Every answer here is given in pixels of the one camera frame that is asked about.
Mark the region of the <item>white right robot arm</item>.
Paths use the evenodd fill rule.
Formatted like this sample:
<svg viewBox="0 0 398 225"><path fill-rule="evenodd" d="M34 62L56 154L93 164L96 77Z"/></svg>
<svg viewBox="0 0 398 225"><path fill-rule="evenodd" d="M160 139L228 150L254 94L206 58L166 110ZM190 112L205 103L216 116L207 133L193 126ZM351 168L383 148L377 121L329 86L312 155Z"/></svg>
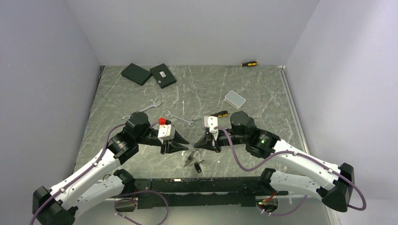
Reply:
<svg viewBox="0 0 398 225"><path fill-rule="evenodd" d="M276 169L264 169L258 183L263 194L296 192L321 200L335 211L346 212L351 207L355 181L350 164L336 165L302 152L278 135L258 128L254 119L243 111L233 113L230 124L231 128L223 128L217 117L205 116L205 133L194 147L219 153L223 146L233 149L244 144L252 156L275 160L299 172L299 175L288 175Z"/></svg>

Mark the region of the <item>metal arc keyring plate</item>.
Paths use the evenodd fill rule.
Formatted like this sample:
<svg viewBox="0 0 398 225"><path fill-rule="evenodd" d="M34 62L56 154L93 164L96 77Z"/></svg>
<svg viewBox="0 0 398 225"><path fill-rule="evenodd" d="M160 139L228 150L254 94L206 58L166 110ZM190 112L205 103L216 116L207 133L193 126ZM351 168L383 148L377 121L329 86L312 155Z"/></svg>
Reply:
<svg viewBox="0 0 398 225"><path fill-rule="evenodd" d="M201 154L201 150L193 150L184 162L184 167L188 167Z"/></svg>

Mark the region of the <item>black key fob with keys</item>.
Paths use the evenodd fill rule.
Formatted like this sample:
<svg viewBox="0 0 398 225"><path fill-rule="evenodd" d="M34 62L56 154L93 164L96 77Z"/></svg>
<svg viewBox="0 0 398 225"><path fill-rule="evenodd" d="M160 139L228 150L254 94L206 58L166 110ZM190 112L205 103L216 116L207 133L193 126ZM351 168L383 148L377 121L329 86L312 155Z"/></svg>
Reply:
<svg viewBox="0 0 398 225"><path fill-rule="evenodd" d="M200 164L203 163L203 162L205 162L205 160L199 160L199 161L195 160L194 168L195 168L197 173L202 173L202 169L201 169Z"/></svg>

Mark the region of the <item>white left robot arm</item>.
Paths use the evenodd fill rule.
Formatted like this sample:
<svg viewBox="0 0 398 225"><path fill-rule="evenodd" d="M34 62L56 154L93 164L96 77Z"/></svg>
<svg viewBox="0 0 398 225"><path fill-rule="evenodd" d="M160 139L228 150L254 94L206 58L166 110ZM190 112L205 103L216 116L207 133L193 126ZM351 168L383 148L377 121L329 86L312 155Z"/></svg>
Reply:
<svg viewBox="0 0 398 225"><path fill-rule="evenodd" d="M83 167L51 188L41 186L33 193L30 224L71 225L110 197L132 195L135 179L119 166L138 153L140 144L158 146L161 154L188 150L189 141L164 118L151 124L145 112L134 112L121 127L115 136L107 135L103 148Z"/></svg>

